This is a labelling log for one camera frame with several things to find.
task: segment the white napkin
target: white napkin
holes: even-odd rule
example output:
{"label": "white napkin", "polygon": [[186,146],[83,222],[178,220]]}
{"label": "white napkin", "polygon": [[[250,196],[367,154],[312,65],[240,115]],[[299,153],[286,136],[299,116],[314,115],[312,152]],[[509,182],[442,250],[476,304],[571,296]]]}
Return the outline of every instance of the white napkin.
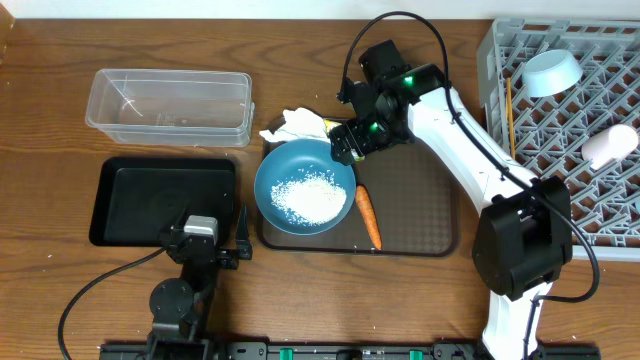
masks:
{"label": "white napkin", "polygon": [[282,115],[284,115],[285,124],[275,133],[271,133],[269,130],[260,131],[260,136],[266,141],[273,143],[296,139],[314,139],[329,142],[324,120],[311,110],[305,108],[298,108],[295,111],[285,110]]}

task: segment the white rice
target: white rice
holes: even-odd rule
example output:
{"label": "white rice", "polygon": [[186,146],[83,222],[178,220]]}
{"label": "white rice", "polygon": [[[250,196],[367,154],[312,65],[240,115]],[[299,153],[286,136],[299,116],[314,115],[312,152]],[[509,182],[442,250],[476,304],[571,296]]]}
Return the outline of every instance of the white rice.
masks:
{"label": "white rice", "polygon": [[285,180],[271,187],[271,202],[291,224],[321,225],[338,216],[347,199],[334,175],[308,172],[302,180]]}

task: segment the green connector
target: green connector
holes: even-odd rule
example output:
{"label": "green connector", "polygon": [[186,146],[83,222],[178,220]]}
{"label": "green connector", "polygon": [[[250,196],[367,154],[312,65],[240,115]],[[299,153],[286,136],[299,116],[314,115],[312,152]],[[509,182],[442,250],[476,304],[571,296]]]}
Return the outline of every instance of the green connector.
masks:
{"label": "green connector", "polygon": [[422,360],[422,351],[420,350],[409,351],[409,360]]}
{"label": "green connector", "polygon": [[293,360],[293,349],[280,349],[280,360]]}

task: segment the blue bowl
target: blue bowl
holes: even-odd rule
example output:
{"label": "blue bowl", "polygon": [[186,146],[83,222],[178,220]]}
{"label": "blue bowl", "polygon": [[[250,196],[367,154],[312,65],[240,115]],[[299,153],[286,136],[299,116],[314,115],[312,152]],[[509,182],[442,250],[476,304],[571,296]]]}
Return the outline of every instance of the blue bowl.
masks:
{"label": "blue bowl", "polygon": [[[301,180],[307,171],[333,174],[334,181],[347,193],[347,200],[338,216],[321,225],[292,224],[282,210],[271,202],[271,188],[278,181]],[[318,140],[295,140],[273,150],[262,161],[253,191],[258,209],[267,221],[278,229],[294,235],[313,235],[327,231],[339,223],[351,209],[356,193],[356,178],[351,166],[331,159],[331,145]]]}

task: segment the brown tray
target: brown tray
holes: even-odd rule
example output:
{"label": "brown tray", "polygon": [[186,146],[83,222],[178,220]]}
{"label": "brown tray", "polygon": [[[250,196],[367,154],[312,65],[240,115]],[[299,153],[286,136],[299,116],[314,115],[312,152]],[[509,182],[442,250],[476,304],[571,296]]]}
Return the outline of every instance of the brown tray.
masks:
{"label": "brown tray", "polygon": [[[279,144],[265,142],[263,158]],[[459,243],[457,187],[449,171],[422,142],[372,153],[354,166],[374,206],[382,250],[369,240],[358,207],[316,235],[281,231],[258,216],[260,241],[274,250],[442,257]]]}

